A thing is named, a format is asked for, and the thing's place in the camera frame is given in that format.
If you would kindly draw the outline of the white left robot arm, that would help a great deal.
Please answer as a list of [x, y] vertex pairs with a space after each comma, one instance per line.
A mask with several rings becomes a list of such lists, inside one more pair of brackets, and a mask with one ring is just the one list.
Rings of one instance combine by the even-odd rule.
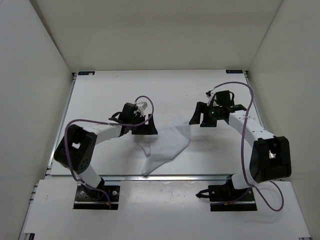
[[87, 188], [93, 199], [104, 195], [103, 179], [91, 166], [95, 146], [105, 141], [132, 135], [157, 135], [153, 114], [145, 115], [146, 102], [125, 103], [122, 111], [116, 112], [110, 122], [90, 121], [92, 126], [82, 127], [77, 119], [68, 123], [64, 136], [54, 152], [54, 160], [69, 169], [75, 181]]

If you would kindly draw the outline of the white fabric skirt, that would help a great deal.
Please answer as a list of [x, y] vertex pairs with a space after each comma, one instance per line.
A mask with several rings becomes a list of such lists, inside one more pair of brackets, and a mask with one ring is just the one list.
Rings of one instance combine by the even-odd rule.
[[134, 139], [144, 151], [146, 160], [141, 170], [143, 176], [176, 158], [191, 141], [191, 125], [181, 116], [158, 129], [157, 135], [137, 136]]

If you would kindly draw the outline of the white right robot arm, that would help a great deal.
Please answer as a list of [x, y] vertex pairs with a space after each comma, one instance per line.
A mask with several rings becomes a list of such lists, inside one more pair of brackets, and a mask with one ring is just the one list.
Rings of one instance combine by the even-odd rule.
[[264, 129], [253, 118], [246, 115], [247, 109], [241, 105], [208, 106], [198, 102], [190, 125], [201, 128], [214, 128], [217, 121], [224, 120], [241, 134], [241, 142], [247, 142], [252, 151], [248, 167], [242, 173], [233, 174], [224, 187], [224, 195], [229, 200], [236, 200], [242, 195], [242, 189], [259, 183], [288, 178], [292, 174], [289, 140], [276, 136]]

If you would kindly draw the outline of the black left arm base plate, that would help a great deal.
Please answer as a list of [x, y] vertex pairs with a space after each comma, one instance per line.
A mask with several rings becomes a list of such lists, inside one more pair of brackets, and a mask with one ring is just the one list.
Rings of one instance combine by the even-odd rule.
[[108, 184], [105, 182], [104, 191], [109, 197], [101, 192], [93, 193], [84, 185], [78, 183], [73, 209], [75, 210], [118, 210], [121, 186], [119, 182]]

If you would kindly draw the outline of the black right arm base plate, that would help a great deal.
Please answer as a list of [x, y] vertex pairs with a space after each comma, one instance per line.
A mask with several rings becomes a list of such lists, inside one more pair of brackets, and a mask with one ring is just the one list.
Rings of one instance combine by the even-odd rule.
[[233, 189], [227, 184], [209, 185], [211, 212], [255, 212], [257, 205], [252, 188]]

